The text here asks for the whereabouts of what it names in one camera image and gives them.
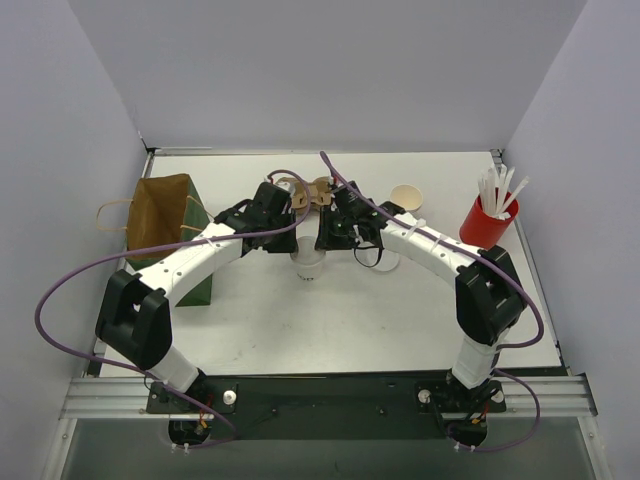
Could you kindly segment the white paper coffee cup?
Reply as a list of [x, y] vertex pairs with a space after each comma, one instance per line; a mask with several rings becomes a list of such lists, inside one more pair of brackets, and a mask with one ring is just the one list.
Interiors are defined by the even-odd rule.
[[303, 236], [297, 239], [296, 251], [290, 254], [298, 277], [305, 281], [313, 281], [323, 271], [326, 252], [316, 248], [316, 238]]

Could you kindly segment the clear plastic cup lid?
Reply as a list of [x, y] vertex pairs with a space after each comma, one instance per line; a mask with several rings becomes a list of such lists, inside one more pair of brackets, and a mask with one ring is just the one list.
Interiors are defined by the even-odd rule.
[[321, 263], [326, 253], [315, 248], [316, 238], [303, 236], [297, 239], [296, 251], [290, 254], [290, 258], [300, 265], [311, 266]]

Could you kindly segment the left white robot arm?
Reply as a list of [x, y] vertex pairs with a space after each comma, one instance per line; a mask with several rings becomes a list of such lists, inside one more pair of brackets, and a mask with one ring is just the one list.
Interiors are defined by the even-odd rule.
[[170, 386], [183, 411], [204, 402], [202, 374], [173, 346], [171, 310], [224, 265], [253, 250], [292, 253], [297, 248], [289, 182], [263, 182], [254, 198], [218, 214], [204, 231], [155, 264], [107, 283], [96, 336], [140, 370]]

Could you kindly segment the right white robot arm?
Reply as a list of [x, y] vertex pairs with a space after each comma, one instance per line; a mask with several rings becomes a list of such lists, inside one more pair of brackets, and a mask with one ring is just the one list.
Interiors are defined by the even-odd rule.
[[320, 209], [315, 248], [321, 251], [374, 247], [426, 268], [455, 293], [456, 320], [463, 332], [452, 376], [472, 390], [487, 381], [498, 346], [517, 323], [526, 302], [509, 254], [459, 243], [426, 226], [391, 201], [376, 209], [355, 194], [357, 185], [334, 187]]

